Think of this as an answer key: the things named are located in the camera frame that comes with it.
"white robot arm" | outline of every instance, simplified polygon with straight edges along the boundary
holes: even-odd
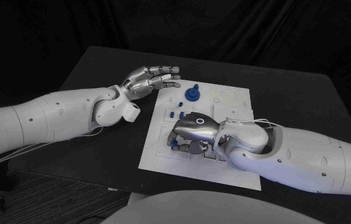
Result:
[[[69,140],[111,126],[124,117],[134,122],[140,108],[131,102],[154,89],[180,87],[178,67],[141,67],[119,86],[46,94],[25,104],[0,108],[0,153],[25,145]]]
[[[177,136],[191,140],[177,144]],[[167,145],[191,154],[214,153],[233,168],[314,193],[351,195],[351,144],[307,130],[263,129],[253,121],[190,113],[177,121]],[[266,145],[271,152],[262,153]]]

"silver robot hand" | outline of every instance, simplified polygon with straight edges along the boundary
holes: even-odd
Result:
[[[178,67],[141,67],[134,70],[124,80],[119,88],[127,95],[130,101],[145,97],[154,89],[180,88],[181,85],[176,82],[166,82],[167,80],[178,80]]]
[[[201,154],[209,150],[209,145],[214,144],[217,129],[220,124],[204,114],[191,112],[180,119],[170,132],[167,145],[173,150]],[[181,138],[191,140],[190,144],[174,145],[174,140]]]

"white pegboard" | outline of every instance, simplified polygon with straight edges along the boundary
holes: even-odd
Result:
[[[167,137],[180,119],[180,112],[184,112],[184,115],[191,111],[203,113],[217,122],[226,117],[253,120],[249,89],[187,80],[177,82],[181,88],[167,88],[158,92],[140,169],[260,190],[259,175],[233,169],[213,154],[212,149],[206,154],[190,155],[173,151],[167,146]],[[186,99],[186,90],[193,88],[194,84],[199,84],[200,99],[190,102]],[[177,141],[178,144],[190,143],[180,137]]]

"carpet floor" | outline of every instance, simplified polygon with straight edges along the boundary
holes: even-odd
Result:
[[[14,189],[0,191],[6,211],[0,211],[0,223],[94,224],[102,220],[85,217],[108,217],[128,203],[130,193],[82,182],[9,171]]]

